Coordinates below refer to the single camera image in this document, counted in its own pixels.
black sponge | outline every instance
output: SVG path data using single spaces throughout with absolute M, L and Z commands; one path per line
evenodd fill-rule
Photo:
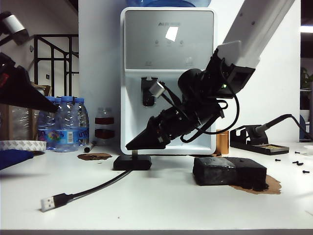
M 195 158 L 193 174 L 198 185 L 237 185 L 262 191 L 267 169 L 248 158 Z

white table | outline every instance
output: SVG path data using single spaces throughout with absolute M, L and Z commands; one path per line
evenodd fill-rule
M 84 161 L 72 153 L 45 154 L 0 171 L 1 234 L 313 234 L 313 157 L 305 143 L 279 143 L 290 153 L 268 156 L 230 148 L 227 156 L 251 158 L 281 182 L 281 194 L 251 194 L 230 186 L 198 186 L 191 156 L 152 156 L 149 171 L 51 211 L 40 200 L 77 193 L 115 177 L 107 160 Z M 297 166 L 293 161 L 304 164 Z

copper cylinder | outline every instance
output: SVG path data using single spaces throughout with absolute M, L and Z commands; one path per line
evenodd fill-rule
M 229 131 L 224 131 L 216 135 L 216 150 L 214 154 L 228 154 L 228 153 L 229 153 Z

usb cable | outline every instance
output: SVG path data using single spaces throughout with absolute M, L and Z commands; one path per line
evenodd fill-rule
M 115 178 L 113 178 L 113 179 L 111 179 L 111 180 L 109 180 L 109 181 L 107 181 L 107 182 L 105 182 L 99 186 L 85 190 L 83 192 L 79 192 L 76 194 L 69 194 L 69 195 L 67 195 L 65 193 L 61 193 L 58 195 L 54 195 L 52 197 L 42 199 L 41 200 L 41 211 L 45 212 L 45 211 L 48 211 L 48 210 L 51 210 L 51 209 L 54 209 L 57 207 L 64 206 L 72 200 L 78 199 L 79 197 L 86 196 L 86 195 L 91 194 L 93 192 L 96 192 L 100 189 L 103 189 L 103 188 L 105 188 L 111 184 L 114 184 L 118 180 L 122 179 L 123 177 L 125 177 L 126 175 L 131 173 L 131 171 L 132 170 L 126 170 L 123 173 L 121 173 L 120 175 L 116 176 Z

robotic arm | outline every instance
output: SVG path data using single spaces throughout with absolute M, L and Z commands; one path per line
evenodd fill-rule
M 237 115 L 239 102 L 236 93 L 248 82 L 259 57 L 294 0 L 245 0 L 223 44 L 219 45 L 206 69 L 187 70 L 178 86 L 183 100 L 172 93 L 164 83 L 155 83 L 150 92 L 162 96 L 172 107 L 163 110 L 157 117 L 150 117 L 147 127 L 126 145 L 128 150 L 164 149 L 171 140 L 180 136 L 181 141 L 191 142 L 201 134 L 218 134 L 206 130 L 219 117 L 224 117 L 217 98 L 235 98 Z M 164 92 L 167 91 L 172 101 Z M 194 129 L 198 132 L 190 139 L 183 137 Z
M 0 35 L 6 34 L 0 46 L 13 40 L 21 45 L 29 40 L 28 32 L 20 21 L 6 11 L 0 14 Z M 56 112 L 57 108 L 31 84 L 28 72 L 22 67 L 15 67 L 15 62 L 0 53 L 0 103 L 25 108 Z

